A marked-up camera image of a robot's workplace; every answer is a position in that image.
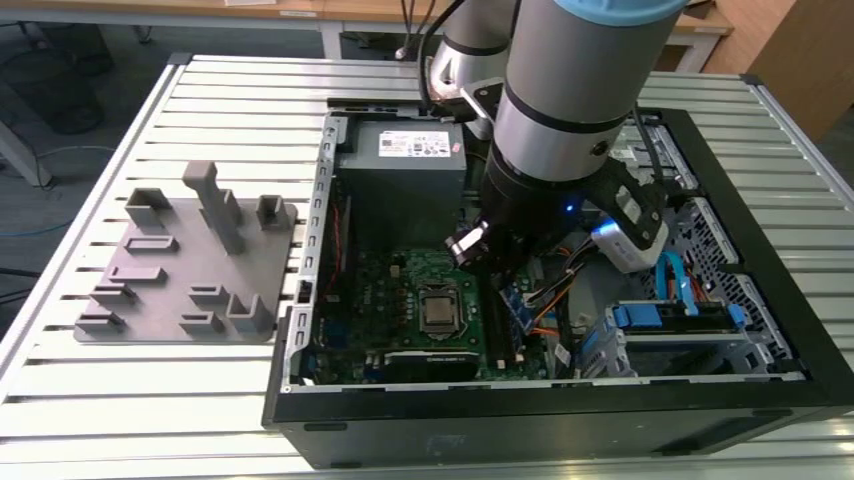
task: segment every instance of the power supply label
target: power supply label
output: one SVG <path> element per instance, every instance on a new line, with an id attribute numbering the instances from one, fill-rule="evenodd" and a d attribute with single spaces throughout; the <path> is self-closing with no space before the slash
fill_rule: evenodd
<path id="1" fill-rule="evenodd" d="M 449 157 L 448 132 L 386 130 L 378 134 L 380 157 Z"/>

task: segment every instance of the metal slatted table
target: metal slatted table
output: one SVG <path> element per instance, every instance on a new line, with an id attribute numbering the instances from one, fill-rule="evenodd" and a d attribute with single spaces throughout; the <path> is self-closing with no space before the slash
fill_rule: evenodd
<path id="1" fill-rule="evenodd" d="M 216 160 L 237 196 L 281 195 L 304 217 L 329 97 L 416 99 L 410 65 L 196 56 L 169 65 L 0 345 L 0 478 L 308 473 L 260 427 L 272 345 L 95 346 L 73 322 L 125 228 L 134 187 L 192 196 L 186 160 Z M 691 112 L 836 345 L 854 360 L 854 195 L 763 87 L 652 75 L 640 104 Z M 636 131 L 620 137 L 639 142 Z M 298 242 L 304 229 L 298 229 Z M 298 243 L 289 266 L 298 262 Z M 286 275 L 282 293 L 294 290 Z M 854 417 L 807 423 L 703 458 L 353 472 L 370 478 L 800 479 L 851 475 Z"/>

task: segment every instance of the black metal case frame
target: black metal case frame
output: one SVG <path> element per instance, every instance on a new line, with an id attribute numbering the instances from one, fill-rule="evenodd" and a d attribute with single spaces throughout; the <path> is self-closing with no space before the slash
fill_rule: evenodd
<path id="1" fill-rule="evenodd" d="M 707 454 L 854 409 L 854 374 L 687 112 L 647 109 L 699 181 L 807 380 L 282 394 L 278 321 L 262 425 L 314 468 Z"/>

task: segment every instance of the blue light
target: blue light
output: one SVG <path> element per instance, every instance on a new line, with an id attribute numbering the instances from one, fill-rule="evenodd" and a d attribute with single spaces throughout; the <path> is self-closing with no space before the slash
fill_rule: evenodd
<path id="1" fill-rule="evenodd" d="M 593 233 L 597 235 L 607 235 L 612 231 L 619 231 L 619 225 L 616 225 L 616 222 L 612 219 L 608 219 L 596 227 Z"/>

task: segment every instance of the green motherboard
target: green motherboard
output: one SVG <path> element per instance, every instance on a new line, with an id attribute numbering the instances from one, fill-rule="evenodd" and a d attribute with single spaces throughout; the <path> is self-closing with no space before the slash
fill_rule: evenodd
<path id="1" fill-rule="evenodd" d="M 513 361 L 486 360 L 485 323 L 506 320 L 485 318 L 474 277 L 453 268 L 444 251 L 361 252 L 354 263 L 346 292 L 324 306 L 318 383 L 381 382 L 374 367 L 382 354 L 400 351 L 476 353 L 474 380 L 546 377 L 538 338 L 525 341 Z M 525 276 L 517 286 L 530 289 Z"/>

